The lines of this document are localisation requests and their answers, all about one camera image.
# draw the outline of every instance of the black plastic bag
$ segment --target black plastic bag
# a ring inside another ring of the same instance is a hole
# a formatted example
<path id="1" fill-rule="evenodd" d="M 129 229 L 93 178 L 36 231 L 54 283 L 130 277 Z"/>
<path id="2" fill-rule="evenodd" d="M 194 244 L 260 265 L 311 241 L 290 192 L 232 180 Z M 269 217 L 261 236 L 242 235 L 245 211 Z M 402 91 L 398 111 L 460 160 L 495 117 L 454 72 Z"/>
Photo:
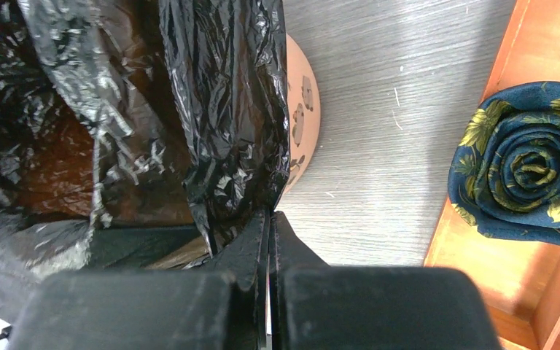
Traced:
<path id="1" fill-rule="evenodd" d="M 51 273 L 182 268 L 275 206 L 289 173 L 280 1 L 18 5 L 0 0 L 2 319 Z M 26 167 L 36 149 L 48 166 Z"/>

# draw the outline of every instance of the wooden tray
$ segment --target wooden tray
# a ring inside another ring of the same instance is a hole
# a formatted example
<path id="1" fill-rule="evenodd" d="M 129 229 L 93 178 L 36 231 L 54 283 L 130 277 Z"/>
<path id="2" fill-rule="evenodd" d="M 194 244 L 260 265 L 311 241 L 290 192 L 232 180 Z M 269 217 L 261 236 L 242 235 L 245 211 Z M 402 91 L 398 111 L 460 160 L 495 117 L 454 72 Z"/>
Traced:
<path id="1" fill-rule="evenodd" d="M 482 99 L 541 80 L 560 81 L 560 2 L 518 0 Z M 484 238 L 447 200 L 424 264 L 473 279 L 506 349 L 560 349 L 560 246 Z"/>

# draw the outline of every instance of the blue cloth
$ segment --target blue cloth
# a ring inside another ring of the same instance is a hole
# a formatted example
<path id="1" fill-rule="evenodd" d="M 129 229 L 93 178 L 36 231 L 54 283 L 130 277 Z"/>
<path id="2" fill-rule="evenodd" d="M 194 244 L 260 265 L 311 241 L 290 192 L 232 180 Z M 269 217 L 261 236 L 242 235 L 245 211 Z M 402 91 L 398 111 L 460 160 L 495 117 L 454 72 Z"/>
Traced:
<path id="1" fill-rule="evenodd" d="M 454 155 L 448 192 L 486 237 L 560 245 L 560 82 L 484 101 Z"/>

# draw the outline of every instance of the scratch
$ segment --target scratch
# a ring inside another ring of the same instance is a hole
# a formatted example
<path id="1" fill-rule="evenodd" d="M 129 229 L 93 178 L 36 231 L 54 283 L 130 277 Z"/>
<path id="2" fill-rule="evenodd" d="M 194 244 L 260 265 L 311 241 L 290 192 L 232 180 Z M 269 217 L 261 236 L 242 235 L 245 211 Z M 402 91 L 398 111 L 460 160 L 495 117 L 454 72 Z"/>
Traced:
<path id="1" fill-rule="evenodd" d="M 402 126 L 400 126 L 400 124 L 398 124 L 398 119 L 396 119 L 396 113 L 394 113 L 394 110 L 392 109 L 392 117 L 394 117 L 394 123 L 396 123 L 396 126 L 400 129 L 400 130 L 405 130 L 403 129 Z"/>
<path id="2" fill-rule="evenodd" d="M 400 100 L 398 99 L 398 90 L 394 87 L 394 94 L 396 95 L 396 104 L 400 107 Z"/>

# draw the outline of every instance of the gray wooden table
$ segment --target gray wooden table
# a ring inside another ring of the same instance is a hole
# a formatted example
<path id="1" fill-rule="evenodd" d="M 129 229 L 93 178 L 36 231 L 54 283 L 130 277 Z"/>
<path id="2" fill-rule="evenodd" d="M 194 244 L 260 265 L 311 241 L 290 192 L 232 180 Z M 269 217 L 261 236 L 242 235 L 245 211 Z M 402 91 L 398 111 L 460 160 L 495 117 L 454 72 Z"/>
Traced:
<path id="1" fill-rule="evenodd" d="M 513 6 L 284 0 L 287 30 L 319 83 L 322 129 L 279 209 L 323 259 L 422 263 Z"/>

